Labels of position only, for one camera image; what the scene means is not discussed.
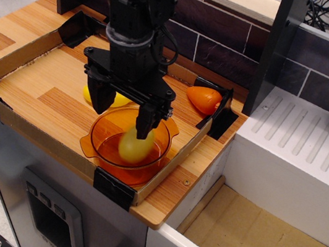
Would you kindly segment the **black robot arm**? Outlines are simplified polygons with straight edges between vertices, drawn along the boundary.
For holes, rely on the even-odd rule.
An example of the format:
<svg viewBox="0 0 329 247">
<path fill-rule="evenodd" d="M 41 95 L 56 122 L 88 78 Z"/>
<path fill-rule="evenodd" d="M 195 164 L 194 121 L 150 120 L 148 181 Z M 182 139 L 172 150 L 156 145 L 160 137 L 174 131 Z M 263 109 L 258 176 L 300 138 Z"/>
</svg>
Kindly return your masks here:
<svg viewBox="0 0 329 247">
<path fill-rule="evenodd" d="M 166 28 L 176 0 L 108 0 L 105 35 L 109 49 L 86 48 L 85 73 L 92 105 L 98 114 L 111 107 L 120 93 L 139 105 L 137 138 L 146 139 L 160 121 L 173 114 L 175 91 L 164 81 L 168 66 L 163 56 L 165 38 L 176 44 Z"/>
</svg>

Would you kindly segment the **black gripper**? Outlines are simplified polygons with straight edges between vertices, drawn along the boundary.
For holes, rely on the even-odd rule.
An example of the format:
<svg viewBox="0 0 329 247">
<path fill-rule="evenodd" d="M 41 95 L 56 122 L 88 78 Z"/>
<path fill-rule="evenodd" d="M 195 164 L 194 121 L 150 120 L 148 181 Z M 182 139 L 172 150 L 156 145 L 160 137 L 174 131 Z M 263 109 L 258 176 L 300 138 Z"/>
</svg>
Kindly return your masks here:
<svg viewBox="0 0 329 247">
<path fill-rule="evenodd" d="M 84 49 L 87 57 L 85 73 L 93 109 L 99 115 L 111 107 L 119 92 L 138 104 L 135 128 L 137 138 L 145 140 L 161 119 L 173 114 L 176 93 L 165 82 L 167 66 L 163 56 L 165 35 L 151 32 L 142 38 L 120 35 L 111 26 L 106 28 L 108 50 Z"/>
</svg>

